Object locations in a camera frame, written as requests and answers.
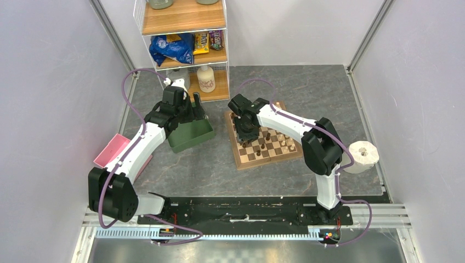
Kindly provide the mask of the wooden chess board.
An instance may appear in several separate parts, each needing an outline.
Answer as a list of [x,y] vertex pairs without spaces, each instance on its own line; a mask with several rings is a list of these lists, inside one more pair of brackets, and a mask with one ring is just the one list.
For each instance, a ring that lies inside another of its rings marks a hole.
[[260,127],[257,140],[241,142],[233,123],[234,117],[236,115],[231,110],[224,112],[231,149],[238,170],[303,157],[300,143],[268,127]]

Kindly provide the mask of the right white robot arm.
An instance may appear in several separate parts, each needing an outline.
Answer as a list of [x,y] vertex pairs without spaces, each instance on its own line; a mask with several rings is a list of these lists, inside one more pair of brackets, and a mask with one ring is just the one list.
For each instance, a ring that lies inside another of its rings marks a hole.
[[283,109],[277,104],[258,98],[255,101],[237,94],[228,103],[235,114],[233,123],[240,142],[253,142],[261,127],[271,128],[300,143],[307,167],[316,174],[317,219],[331,224],[338,218],[341,203],[335,185],[336,170],[342,161],[340,138],[327,118],[306,119]]

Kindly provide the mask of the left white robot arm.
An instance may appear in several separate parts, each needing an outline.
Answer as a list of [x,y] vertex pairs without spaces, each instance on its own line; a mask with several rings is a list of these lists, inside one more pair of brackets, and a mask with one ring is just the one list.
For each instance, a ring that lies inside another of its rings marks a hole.
[[136,176],[152,153],[180,124],[206,118],[200,93],[192,96],[184,88],[170,85],[162,100],[143,118],[135,137],[124,150],[103,168],[88,174],[88,200],[91,211],[128,222],[134,216],[151,214],[159,224],[172,217],[165,198],[155,193],[138,195],[133,187]]

